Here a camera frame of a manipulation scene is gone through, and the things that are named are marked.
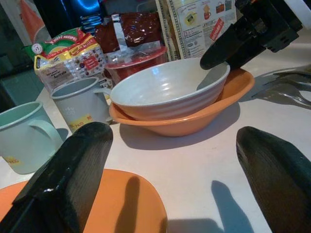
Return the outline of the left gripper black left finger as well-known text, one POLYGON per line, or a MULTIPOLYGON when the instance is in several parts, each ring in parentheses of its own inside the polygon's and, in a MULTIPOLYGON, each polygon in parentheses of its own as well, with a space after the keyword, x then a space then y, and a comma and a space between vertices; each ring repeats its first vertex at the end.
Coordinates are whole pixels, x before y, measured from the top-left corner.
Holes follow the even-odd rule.
POLYGON ((18 193, 0 231, 83 232, 112 142, 107 124, 91 122, 79 128, 18 193))

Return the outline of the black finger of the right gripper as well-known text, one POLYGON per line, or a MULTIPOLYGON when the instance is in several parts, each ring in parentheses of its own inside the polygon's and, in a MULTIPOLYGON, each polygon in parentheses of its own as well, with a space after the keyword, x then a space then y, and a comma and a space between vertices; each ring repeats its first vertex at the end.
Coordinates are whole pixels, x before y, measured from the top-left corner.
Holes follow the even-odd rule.
POLYGON ((239 39, 237 23, 231 24, 229 28, 208 48, 200 60, 200 67, 209 70, 233 55, 242 45, 239 39))
POLYGON ((257 41, 248 41, 229 58, 229 65, 232 70, 241 68, 263 51, 265 51, 265 47, 260 45, 257 41))

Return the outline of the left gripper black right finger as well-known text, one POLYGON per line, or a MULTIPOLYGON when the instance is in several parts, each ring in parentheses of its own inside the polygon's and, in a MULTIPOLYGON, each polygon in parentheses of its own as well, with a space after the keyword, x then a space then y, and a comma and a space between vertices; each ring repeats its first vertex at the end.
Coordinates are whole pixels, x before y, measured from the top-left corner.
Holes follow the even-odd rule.
POLYGON ((246 126, 236 151, 252 193, 274 233, 311 231, 311 162, 292 143, 246 126))

